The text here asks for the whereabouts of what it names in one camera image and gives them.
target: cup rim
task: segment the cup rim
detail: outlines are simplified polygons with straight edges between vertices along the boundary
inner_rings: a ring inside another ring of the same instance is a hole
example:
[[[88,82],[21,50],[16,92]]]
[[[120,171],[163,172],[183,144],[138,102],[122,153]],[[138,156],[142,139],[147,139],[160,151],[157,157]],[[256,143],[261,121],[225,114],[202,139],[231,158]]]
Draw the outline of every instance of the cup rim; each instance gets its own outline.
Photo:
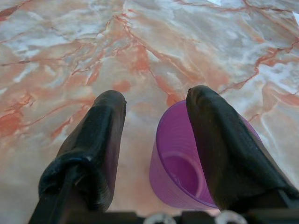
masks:
[[[199,198],[196,198],[194,197],[192,194],[190,194],[185,188],[183,188],[182,186],[178,185],[173,176],[170,174],[169,170],[166,168],[165,166],[165,163],[162,159],[162,155],[161,155],[161,152],[159,150],[159,147],[161,145],[160,141],[161,141],[161,138],[159,137],[159,130],[160,130],[160,126],[162,125],[162,122],[164,120],[164,118],[167,116],[167,114],[169,113],[170,110],[172,110],[173,108],[181,105],[181,104],[186,104],[186,100],[182,100],[182,101],[179,101],[179,102],[176,102],[174,105],[172,105],[171,107],[169,107],[165,112],[164,114],[162,115],[161,119],[159,120],[159,123],[158,123],[158,127],[157,127],[157,132],[156,132],[156,147],[157,147],[157,153],[158,153],[158,156],[159,156],[159,159],[162,163],[162,166],[164,168],[164,170],[166,171],[167,175],[170,177],[170,179],[172,180],[172,182],[181,190],[183,191],[185,194],[187,194],[190,198],[194,199],[195,201],[201,203],[201,204],[204,204],[206,206],[209,206],[211,207],[211,209],[215,208],[217,209],[217,206],[215,204],[211,204],[211,203],[208,203],[208,202],[205,202],[205,201],[202,201],[200,200]]]

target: metal screw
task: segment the metal screw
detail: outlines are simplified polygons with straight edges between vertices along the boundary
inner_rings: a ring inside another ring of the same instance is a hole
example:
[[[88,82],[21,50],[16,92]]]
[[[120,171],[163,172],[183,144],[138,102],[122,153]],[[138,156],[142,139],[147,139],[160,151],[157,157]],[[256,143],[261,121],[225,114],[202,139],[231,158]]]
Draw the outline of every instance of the metal screw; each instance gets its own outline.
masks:
[[[216,224],[227,224],[229,222],[236,224],[247,224],[247,221],[243,216],[229,210],[222,211],[220,215],[215,218],[215,222]]]
[[[176,221],[169,215],[165,213],[156,213],[147,217],[143,224],[177,224]]]

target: pink marble countertop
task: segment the pink marble countertop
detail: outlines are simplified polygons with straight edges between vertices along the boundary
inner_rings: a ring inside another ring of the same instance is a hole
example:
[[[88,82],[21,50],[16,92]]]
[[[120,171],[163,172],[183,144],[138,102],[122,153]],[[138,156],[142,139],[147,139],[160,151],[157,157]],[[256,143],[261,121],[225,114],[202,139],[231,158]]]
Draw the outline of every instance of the pink marble countertop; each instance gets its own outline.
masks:
[[[163,112],[205,84],[299,188],[297,0],[1,0],[0,223],[26,223],[46,166],[100,93],[128,102],[110,210],[171,208],[149,164]]]

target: marble surface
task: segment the marble surface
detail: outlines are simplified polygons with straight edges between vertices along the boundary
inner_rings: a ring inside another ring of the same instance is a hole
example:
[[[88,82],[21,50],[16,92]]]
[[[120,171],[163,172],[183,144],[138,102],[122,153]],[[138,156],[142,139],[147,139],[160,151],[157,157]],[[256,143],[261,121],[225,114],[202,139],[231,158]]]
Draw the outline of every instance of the marble surface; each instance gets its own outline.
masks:
[[[26,223],[46,166],[103,91],[128,102],[110,210],[179,210],[148,180],[163,112],[205,84],[299,188],[297,0],[1,0],[0,223]]]

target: plastic cup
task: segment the plastic cup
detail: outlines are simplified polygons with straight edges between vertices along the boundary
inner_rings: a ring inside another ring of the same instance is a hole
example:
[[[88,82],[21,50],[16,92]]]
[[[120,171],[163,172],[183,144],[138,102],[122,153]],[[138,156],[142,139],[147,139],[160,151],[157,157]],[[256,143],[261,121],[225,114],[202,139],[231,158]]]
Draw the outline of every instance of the plastic cup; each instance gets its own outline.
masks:
[[[253,127],[242,119],[257,136]],[[200,164],[185,100],[170,107],[159,122],[149,180],[155,194],[172,207],[197,210],[217,208]]]

